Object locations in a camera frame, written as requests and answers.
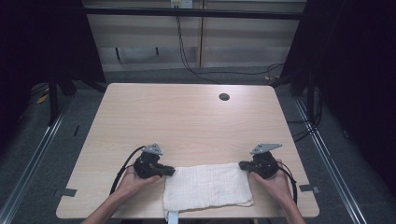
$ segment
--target black tape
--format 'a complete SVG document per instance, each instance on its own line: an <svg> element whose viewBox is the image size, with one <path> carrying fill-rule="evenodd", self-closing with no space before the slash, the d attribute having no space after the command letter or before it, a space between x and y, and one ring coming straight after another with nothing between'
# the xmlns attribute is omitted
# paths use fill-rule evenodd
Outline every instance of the black tape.
<svg viewBox="0 0 396 224"><path fill-rule="evenodd" d="M314 194L320 192L318 187L312 187L311 185L300 185L299 187L301 192L312 191Z"/></svg>
<svg viewBox="0 0 396 224"><path fill-rule="evenodd" d="M62 197L62 196L74 197L76 195L76 192L77 192L76 189L56 189L55 192L53 193L53 196L56 196L56 197Z"/></svg>
<svg viewBox="0 0 396 224"><path fill-rule="evenodd" d="M312 191L311 185L300 185L299 187L301 192Z"/></svg>

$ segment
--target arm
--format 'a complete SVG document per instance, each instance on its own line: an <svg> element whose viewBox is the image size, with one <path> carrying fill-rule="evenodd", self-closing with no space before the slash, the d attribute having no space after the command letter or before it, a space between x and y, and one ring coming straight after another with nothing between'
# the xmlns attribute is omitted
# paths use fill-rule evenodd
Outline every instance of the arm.
<svg viewBox="0 0 396 224"><path fill-rule="evenodd" d="M274 176L268 179L263 179L254 172L250 173L250 176L258 181L279 203L280 207L285 212L286 220L289 224L305 224L300 210L291 197L288 177L285 173L278 170Z"/></svg>
<svg viewBox="0 0 396 224"><path fill-rule="evenodd" d="M134 172L133 166L128 167L114 193L108 196L108 198L82 223L106 223L122 203L134 197L134 195L147 184L154 183L158 179L160 179L158 175L142 179Z"/></svg>

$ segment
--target black hole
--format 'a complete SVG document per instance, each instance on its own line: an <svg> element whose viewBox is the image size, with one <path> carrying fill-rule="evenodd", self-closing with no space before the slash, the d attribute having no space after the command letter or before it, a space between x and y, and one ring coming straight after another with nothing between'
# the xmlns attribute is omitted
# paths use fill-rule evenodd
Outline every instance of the black hole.
<svg viewBox="0 0 396 224"><path fill-rule="evenodd" d="M222 101L228 101L228 100L230 100L230 95L227 94L227 93L222 93L222 94L219 95L219 98Z"/></svg>

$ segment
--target wire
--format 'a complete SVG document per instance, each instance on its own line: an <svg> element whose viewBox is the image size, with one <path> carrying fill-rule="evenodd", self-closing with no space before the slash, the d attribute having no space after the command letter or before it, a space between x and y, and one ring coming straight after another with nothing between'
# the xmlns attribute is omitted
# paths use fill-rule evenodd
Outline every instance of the wire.
<svg viewBox="0 0 396 224"><path fill-rule="evenodd" d="M301 136L301 137L299 137L299 138L297 138L297 139L294 139L294 140L293 140L294 143L297 143L297 142L303 140L305 137L307 137L309 134L311 134L313 131L315 131L315 130L317 129L317 127L319 126L320 121L321 121L321 116L322 116L322 107L323 107L323 97L322 97L321 92L319 93L318 96L319 96L318 104L317 104L317 111L318 111L318 113L314 116L313 127L312 127L312 129L311 129L311 130L308 130L308 132L306 132L303 136ZM293 137L295 137L295 136L297 136L297 135L300 135L300 134L302 134L302 133L304 133L304 132L294 134Z"/></svg>
<svg viewBox="0 0 396 224"><path fill-rule="evenodd" d="M179 50L180 50L180 58L181 61L183 62L184 67L190 71L191 73L193 73L196 77L206 80L206 81L210 81L216 84L220 84L219 82L206 78L206 77L201 77L199 75L206 75L206 74L236 74L236 75L247 75L247 76L256 76L256 75L262 75L262 74L268 74L269 72L278 68L281 65L284 65L284 63L273 63L270 64L267 69L265 71L261 71L261 72L257 72L257 73L243 73L243 72L230 72L230 71L221 71L221 72L198 72L198 71L193 71L189 65L189 62L187 60L187 56L186 56L186 52L184 50L184 43L183 43L183 38L182 38L182 34L181 34L181 25L180 25L180 17L177 16L177 32L178 32L178 41L179 41ZM268 84L268 82L271 80L271 77L268 76L268 81L265 83L265 85Z"/></svg>
<svg viewBox="0 0 396 224"><path fill-rule="evenodd" d="M296 186L297 181L294 179L293 174L291 173L291 170L289 169L289 167L287 165L285 165L285 163L283 163L281 161L277 161L277 163L282 164L288 170L288 171L286 171L282 167L278 166L279 170L283 171L289 177L290 182L291 182L291 187L293 189L293 200L297 204L297 186Z"/></svg>
<svg viewBox="0 0 396 224"><path fill-rule="evenodd" d="M286 120L287 123L305 123L307 119L300 119L300 120Z"/></svg>
<svg viewBox="0 0 396 224"><path fill-rule="evenodd" d="M126 162L123 164L123 166L120 168L119 172L117 173L116 179L114 179L113 185L111 186L110 194L112 194L116 190L116 187L120 181L120 178L121 178L122 174L124 173L124 171L126 170L126 165L128 164L129 160L134 156L134 154L138 150L142 149L143 147L144 146L135 149L134 152L128 157Z"/></svg>

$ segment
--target metal bracket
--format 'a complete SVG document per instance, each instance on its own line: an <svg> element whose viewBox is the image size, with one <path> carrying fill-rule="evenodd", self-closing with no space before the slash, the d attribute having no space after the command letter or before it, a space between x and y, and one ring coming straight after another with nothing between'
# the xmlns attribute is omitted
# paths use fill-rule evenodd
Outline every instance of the metal bracket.
<svg viewBox="0 0 396 224"><path fill-rule="evenodd" d="M148 145L144 148L142 148L142 151L150 153L150 154L155 154L155 155L162 155L163 152L160 149L160 146L158 144L154 143L152 145Z"/></svg>
<svg viewBox="0 0 396 224"><path fill-rule="evenodd" d="M262 154L272 149L282 147L282 144L258 144L255 148L250 151L250 154Z"/></svg>

